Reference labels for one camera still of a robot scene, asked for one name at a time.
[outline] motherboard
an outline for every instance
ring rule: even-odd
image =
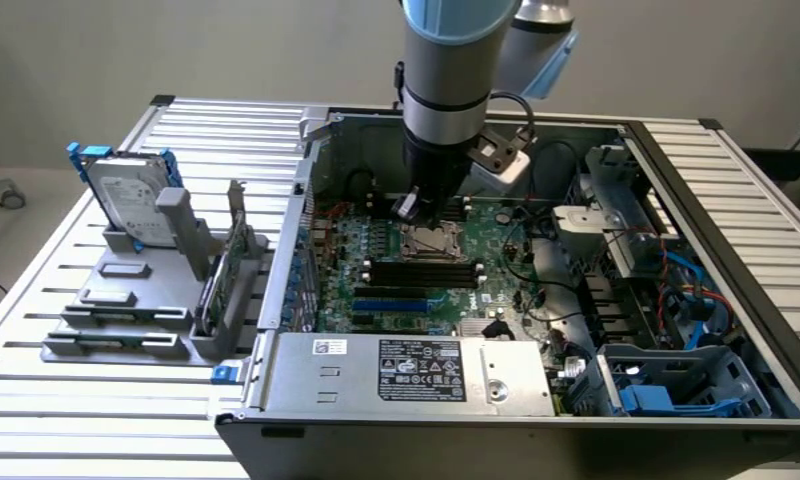
[[[523,234],[507,238],[512,210],[465,197],[453,214],[424,227],[379,218],[361,205],[319,204],[317,330],[483,336],[500,320],[510,327],[504,339],[534,339],[544,329],[523,314],[534,287],[504,268],[510,262],[534,276],[530,242]]]

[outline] green circuit board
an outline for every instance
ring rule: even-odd
[[[455,222],[460,230],[456,239],[461,259],[457,262],[477,260],[483,263],[486,282],[476,289],[428,288],[429,312],[369,312],[373,317],[369,325],[353,322],[357,313],[352,308],[355,288],[367,286],[361,280],[363,264],[368,258],[375,261],[404,261],[403,227],[393,220],[372,219],[353,206],[339,209],[328,204],[325,207],[335,208],[335,213],[329,216],[317,215],[321,220],[315,226],[323,240],[317,242],[321,265],[319,331],[449,335],[461,319],[490,318],[499,307],[503,308],[504,315],[518,315],[514,294],[527,286],[503,268],[502,248],[512,225],[499,225],[495,220],[502,209],[499,203],[475,202],[465,220]],[[319,211],[325,212],[327,209],[319,208]],[[519,246],[520,251],[524,240],[522,235],[522,232],[516,232],[510,242]],[[531,263],[522,263],[522,254],[511,265],[520,274],[534,275]]]

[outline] sticker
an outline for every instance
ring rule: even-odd
[[[315,347],[312,353],[315,355],[347,355],[347,340],[315,340]]]
[[[380,340],[377,388],[388,402],[464,402],[459,342]]]
[[[103,177],[101,187],[124,231],[147,245],[175,245],[165,215],[157,210],[157,192],[151,185],[135,178]]]

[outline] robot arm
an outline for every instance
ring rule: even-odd
[[[567,0],[405,0],[404,161],[409,193],[395,212],[435,223],[469,173],[508,190],[530,164],[534,132],[486,126],[494,86],[542,98],[576,34]]]

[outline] power supply label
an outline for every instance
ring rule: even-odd
[[[388,402],[464,402],[459,342],[380,340],[379,396]]]

